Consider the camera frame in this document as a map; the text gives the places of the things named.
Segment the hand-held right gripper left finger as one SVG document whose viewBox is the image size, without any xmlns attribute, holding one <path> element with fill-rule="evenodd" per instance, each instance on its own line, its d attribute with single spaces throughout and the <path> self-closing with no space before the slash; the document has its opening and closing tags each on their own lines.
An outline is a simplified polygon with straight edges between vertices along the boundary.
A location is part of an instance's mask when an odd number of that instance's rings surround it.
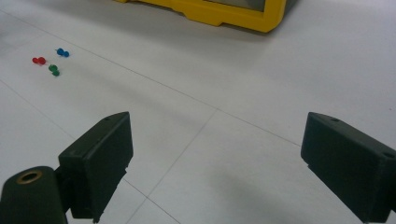
<svg viewBox="0 0 396 224">
<path fill-rule="evenodd" d="M 56 177 L 64 210 L 97 223 L 133 155 L 129 113 L 97 122 L 58 156 Z"/>
</svg>

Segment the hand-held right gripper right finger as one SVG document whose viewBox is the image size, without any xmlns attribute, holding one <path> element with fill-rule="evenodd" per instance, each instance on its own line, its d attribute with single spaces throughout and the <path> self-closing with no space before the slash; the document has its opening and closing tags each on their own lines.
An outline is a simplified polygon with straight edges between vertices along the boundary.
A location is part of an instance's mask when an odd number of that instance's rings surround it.
<svg viewBox="0 0 396 224">
<path fill-rule="evenodd" d="M 347 123 L 310 112 L 301 157 L 363 223 L 396 213 L 396 150 Z"/>
</svg>

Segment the yellow black organizer box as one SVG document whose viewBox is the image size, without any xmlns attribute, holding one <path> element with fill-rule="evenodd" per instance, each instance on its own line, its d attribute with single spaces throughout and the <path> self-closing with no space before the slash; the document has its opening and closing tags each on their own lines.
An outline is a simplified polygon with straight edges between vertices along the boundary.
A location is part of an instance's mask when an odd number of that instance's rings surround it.
<svg viewBox="0 0 396 224">
<path fill-rule="evenodd" d="M 135 1 L 165 7 L 181 13 L 187 19 L 220 26 L 234 25 L 257 32 L 274 30 L 298 0 L 260 0 L 260 6 L 222 3 L 220 0 L 115 0 Z"/>
</svg>

